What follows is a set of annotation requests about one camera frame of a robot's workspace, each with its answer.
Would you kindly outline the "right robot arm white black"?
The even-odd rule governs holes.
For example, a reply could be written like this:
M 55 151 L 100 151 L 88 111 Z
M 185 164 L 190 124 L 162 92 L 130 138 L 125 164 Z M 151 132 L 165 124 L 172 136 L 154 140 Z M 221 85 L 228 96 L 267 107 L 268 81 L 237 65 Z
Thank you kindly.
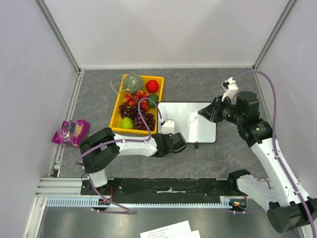
M 237 126 L 239 136 L 257 156 L 273 189 L 261 185 L 247 170 L 229 174 L 228 192 L 249 195 L 267 213 L 278 233 L 312 225 L 317 218 L 317 200 L 301 186 L 288 166 L 270 124 L 260 118 L 259 100 L 255 93 L 238 93 L 236 104 L 230 98 L 216 96 L 198 114 L 211 122 L 226 120 Z

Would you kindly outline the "purple snack bag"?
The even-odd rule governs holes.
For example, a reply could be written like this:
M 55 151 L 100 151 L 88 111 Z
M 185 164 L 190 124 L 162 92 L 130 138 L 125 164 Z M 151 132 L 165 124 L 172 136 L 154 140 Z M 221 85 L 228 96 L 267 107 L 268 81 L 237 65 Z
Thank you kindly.
M 79 147 L 89 129 L 90 124 L 83 119 L 63 121 L 61 128 L 53 136 L 52 142 Z

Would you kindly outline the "white paper sheets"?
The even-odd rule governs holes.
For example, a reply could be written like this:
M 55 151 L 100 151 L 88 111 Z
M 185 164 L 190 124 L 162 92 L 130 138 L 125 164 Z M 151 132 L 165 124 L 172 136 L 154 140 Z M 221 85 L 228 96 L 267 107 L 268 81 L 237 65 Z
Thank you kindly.
M 200 238 L 198 230 L 192 231 L 189 221 L 140 233 L 140 238 Z

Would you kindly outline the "red apple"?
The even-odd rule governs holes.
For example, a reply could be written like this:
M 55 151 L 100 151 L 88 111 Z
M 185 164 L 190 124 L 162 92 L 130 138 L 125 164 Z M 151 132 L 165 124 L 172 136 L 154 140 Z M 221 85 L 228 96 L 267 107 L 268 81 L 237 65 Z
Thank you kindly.
M 147 83 L 146 83 L 146 90 L 149 92 L 149 93 L 156 93 L 158 90 L 159 90 L 159 84 L 157 81 L 155 80 L 149 80 Z

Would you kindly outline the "red strawberries bunch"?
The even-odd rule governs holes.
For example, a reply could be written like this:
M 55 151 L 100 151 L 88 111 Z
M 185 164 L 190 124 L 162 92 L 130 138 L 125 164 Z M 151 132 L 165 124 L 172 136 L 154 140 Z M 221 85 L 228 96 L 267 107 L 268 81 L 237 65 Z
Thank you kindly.
M 148 97 L 149 93 L 148 92 L 144 92 L 142 90 L 137 91 L 134 95 L 132 95 L 131 93 L 126 93 L 124 96 L 125 99 L 125 103 L 131 107 L 137 106 L 139 101 L 142 98 Z M 144 111 L 148 111 L 149 109 L 149 105 L 147 103 L 147 100 L 143 100 L 141 102 L 140 105 L 141 109 L 143 109 Z

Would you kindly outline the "green mango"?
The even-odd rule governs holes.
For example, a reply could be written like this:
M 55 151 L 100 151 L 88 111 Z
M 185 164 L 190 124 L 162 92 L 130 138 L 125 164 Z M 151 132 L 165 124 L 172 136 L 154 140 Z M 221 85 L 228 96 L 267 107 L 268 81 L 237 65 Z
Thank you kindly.
M 155 108 L 159 102 L 159 97 L 156 94 L 150 94 L 147 99 L 149 108 Z

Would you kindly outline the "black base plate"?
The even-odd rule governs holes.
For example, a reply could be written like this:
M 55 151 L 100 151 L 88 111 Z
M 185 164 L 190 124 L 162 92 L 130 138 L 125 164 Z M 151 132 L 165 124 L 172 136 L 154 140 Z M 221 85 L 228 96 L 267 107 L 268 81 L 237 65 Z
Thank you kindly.
M 221 196 L 245 196 L 229 180 L 215 178 L 113 178 L 97 190 L 116 203 L 219 202 Z

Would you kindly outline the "dark red grapes bunch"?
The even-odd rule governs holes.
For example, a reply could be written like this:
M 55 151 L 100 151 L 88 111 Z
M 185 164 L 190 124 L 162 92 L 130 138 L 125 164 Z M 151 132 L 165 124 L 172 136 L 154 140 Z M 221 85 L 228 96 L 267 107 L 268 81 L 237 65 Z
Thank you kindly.
M 143 116 L 143 119 L 145 120 L 146 124 L 148 125 L 148 128 L 150 131 L 154 131 L 156 126 L 156 120 L 152 113 L 148 113 L 148 111 L 144 111 L 140 108 L 141 115 Z M 134 122 L 134 128 L 136 130 L 147 130 L 145 124 L 143 123 L 140 113 L 138 111 L 138 107 L 129 107 L 126 103 L 123 103 L 119 106 L 119 114 L 121 118 L 129 117 Z

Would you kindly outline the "green netted melon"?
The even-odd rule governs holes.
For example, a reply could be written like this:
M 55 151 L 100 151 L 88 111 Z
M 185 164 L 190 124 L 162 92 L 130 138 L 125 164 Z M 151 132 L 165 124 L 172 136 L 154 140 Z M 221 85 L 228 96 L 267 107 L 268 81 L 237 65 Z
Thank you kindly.
M 138 74 L 128 74 L 123 79 L 123 88 L 131 94 L 136 94 L 143 87 L 143 79 Z

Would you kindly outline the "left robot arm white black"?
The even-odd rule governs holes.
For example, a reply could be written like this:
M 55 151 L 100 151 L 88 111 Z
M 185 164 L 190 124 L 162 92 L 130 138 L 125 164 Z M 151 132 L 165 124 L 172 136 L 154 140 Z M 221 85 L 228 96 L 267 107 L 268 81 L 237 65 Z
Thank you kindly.
M 130 155 L 163 158 L 182 152 L 187 147 L 183 135 L 156 133 L 150 137 L 116 134 L 106 127 L 85 139 L 79 146 L 85 173 L 92 181 L 92 190 L 103 195 L 109 184 L 106 167 L 116 158 Z

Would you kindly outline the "green pear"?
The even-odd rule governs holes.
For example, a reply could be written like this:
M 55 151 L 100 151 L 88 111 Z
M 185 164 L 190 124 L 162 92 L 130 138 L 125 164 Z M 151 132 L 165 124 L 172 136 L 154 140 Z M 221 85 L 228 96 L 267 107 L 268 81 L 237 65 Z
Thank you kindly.
M 133 122 L 133 120 L 131 118 L 125 117 L 119 123 L 118 127 L 122 128 L 122 129 L 133 129 L 134 128 L 134 122 Z

